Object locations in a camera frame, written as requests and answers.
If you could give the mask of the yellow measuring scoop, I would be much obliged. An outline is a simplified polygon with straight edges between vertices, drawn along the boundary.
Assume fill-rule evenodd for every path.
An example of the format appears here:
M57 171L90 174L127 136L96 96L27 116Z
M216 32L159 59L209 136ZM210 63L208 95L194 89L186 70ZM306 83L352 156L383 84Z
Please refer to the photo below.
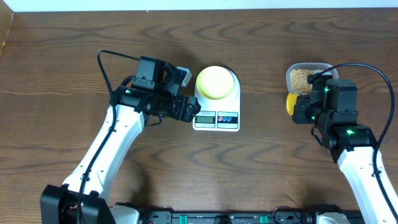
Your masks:
M296 93L289 93L289 94L287 95L285 104L286 104L286 110L287 110L287 112L288 112L288 114L289 114L290 116L292 116L293 113L294 113L294 108L295 108L295 105L296 105L296 103L297 103L297 98L298 98L299 96L300 96L300 95L299 95L299 94L296 94Z

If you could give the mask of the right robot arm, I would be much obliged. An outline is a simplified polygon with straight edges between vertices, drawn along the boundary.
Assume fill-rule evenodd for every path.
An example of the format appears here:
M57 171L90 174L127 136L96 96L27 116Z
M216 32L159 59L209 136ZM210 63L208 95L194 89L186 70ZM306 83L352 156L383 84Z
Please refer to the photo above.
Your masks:
M319 130L318 143L330 151L358 203L365 223L397 223L397 194L376 150L368 126L357 123L358 90L350 80L328 76L312 83L309 95L297 97L292 119Z

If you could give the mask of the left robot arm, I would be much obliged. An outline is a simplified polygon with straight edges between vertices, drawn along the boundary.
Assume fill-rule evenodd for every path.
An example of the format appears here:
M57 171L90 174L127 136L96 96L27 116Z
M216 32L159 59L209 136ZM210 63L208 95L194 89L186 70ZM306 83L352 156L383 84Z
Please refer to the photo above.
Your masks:
M139 223L140 211L128 203L107 201L121 163L149 115L191 122L198 99L172 90L143 90L121 85L116 106L76 169L62 186L48 185L40 197L42 223Z

